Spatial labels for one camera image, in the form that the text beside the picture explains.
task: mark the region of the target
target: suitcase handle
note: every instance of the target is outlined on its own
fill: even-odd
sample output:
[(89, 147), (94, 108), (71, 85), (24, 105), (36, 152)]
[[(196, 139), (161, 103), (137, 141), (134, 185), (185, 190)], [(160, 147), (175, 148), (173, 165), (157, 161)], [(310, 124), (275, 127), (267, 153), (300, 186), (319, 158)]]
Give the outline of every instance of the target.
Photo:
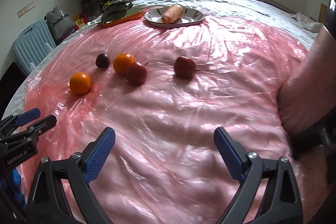
[(30, 25), (27, 29), (25, 29), (22, 33), (21, 33), (21, 37), (22, 38), (26, 38), (32, 31), (33, 29), (36, 28), (35, 23)]

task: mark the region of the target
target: gray bag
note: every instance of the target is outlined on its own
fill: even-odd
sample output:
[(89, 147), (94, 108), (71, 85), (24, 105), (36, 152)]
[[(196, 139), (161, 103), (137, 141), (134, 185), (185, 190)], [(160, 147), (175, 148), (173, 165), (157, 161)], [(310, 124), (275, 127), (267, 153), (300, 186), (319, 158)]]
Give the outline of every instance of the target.
[(47, 20), (48, 28), (54, 38), (56, 45), (59, 45), (65, 38), (75, 32), (75, 23), (69, 18), (68, 14), (56, 6), (44, 18)]

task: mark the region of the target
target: light blue suitcase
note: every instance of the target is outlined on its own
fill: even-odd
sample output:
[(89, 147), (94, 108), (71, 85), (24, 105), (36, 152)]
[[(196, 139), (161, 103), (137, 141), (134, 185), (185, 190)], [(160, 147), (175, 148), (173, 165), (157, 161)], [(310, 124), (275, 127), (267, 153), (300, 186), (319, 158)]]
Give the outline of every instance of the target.
[(29, 75), (54, 48), (56, 44), (44, 20), (30, 25), (12, 45), (19, 66), (26, 75)]

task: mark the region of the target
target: apple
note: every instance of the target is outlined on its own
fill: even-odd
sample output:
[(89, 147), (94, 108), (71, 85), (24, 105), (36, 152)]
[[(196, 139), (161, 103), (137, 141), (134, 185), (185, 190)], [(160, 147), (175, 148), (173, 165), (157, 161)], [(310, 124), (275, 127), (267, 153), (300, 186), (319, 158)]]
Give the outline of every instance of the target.
[(130, 64), (127, 68), (126, 79), (133, 85), (142, 85), (147, 77), (147, 69), (139, 62)]
[(96, 59), (96, 66), (98, 68), (108, 68), (110, 65), (110, 59), (106, 54), (99, 54)]
[(194, 77), (196, 64), (190, 58), (180, 56), (175, 61), (174, 71), (176, 77), (191, 79)]

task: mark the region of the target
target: leafy green vegetable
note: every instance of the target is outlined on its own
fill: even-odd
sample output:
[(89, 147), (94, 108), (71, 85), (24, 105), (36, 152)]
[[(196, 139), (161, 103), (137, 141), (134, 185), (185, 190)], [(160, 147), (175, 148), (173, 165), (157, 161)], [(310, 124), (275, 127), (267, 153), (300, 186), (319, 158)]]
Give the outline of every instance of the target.
[(133, 7), (132, 2), (128, 0), (112, 0), (108, 1), (102, 7), (103, 15), (101, 22), (110, 22), (122, 19), (126, 16), (127, 10)]

